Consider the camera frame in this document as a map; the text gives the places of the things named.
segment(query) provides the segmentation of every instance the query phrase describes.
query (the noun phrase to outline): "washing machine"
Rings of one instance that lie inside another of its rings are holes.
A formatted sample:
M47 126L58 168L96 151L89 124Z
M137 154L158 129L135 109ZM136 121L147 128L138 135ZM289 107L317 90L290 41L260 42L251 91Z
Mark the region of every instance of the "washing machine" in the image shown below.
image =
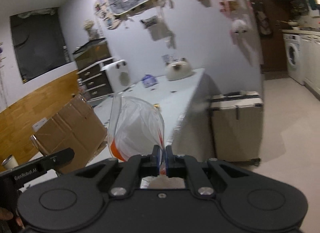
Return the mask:
M304 85L305 68L300 53L301 38L296 34L284 34L283 38L287 54L288 74L295 81Z

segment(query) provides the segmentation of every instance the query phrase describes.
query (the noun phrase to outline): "screw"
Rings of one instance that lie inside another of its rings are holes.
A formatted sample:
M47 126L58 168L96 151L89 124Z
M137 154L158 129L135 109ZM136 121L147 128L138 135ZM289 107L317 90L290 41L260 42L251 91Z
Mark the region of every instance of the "screw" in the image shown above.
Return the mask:
M116 188L113 188L111 189L111 194L113 196L123 196L127 191L125 188L122 188L122 187L116 187Z
M198 189L200 195L211 195L213 192L214 190L210 187L201 187Z
M159 193L159 194L158 194L158 197L159 197L160 199L164 199L164 198L167 197L167 194L165 194L165 193Z

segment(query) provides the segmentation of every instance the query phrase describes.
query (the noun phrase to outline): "washing machine door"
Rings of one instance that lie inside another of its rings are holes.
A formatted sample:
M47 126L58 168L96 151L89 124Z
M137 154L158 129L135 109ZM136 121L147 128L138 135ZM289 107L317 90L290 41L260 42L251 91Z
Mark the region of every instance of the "washing machine door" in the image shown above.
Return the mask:
M299 64L298 44L287 43L286 50L287 50L287 59L289 64L291 65L291 67L297 68L297 65Z

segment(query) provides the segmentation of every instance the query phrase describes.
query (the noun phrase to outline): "white cabinet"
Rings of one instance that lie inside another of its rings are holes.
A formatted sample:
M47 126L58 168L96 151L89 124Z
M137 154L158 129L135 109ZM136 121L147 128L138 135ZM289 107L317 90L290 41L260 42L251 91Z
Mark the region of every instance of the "white cabinet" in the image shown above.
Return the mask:
M320 94L320 36L304 35L301 54L305 66L305 83Z

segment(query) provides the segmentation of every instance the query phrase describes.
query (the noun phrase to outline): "countertop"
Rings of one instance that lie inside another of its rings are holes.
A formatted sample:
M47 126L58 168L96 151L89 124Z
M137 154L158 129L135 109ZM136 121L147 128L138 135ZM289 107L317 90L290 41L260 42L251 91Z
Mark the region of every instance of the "countertop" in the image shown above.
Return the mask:
M176 81L168 81L165 76L162 76L157 78L158 84L154 86L144 88L142 82L138 82L129 90L121 93L122 95L141 98L151 104L158 103L160 105L161 115L164 119L164 142L171 142L176 126L179 124L180 115L187 111L189 104L198 89L203 74L204 69L195 69L193 70L192 76ZM94 108L94 112L105 127L108 127L111 106L112 98L109 97ZM42 154L38 152L31 160L40 157L42 157ZM110 157L111 154L107 146L100 154L90 161L87 166ZM24 191L29 186L36 185L55 177L57 177L55 171L50 170L47 174L26 183L25 187L21 190Z
M320 31L311 31L311 30L282 30L283 33L292 33L292 34L309 34L320 36Z

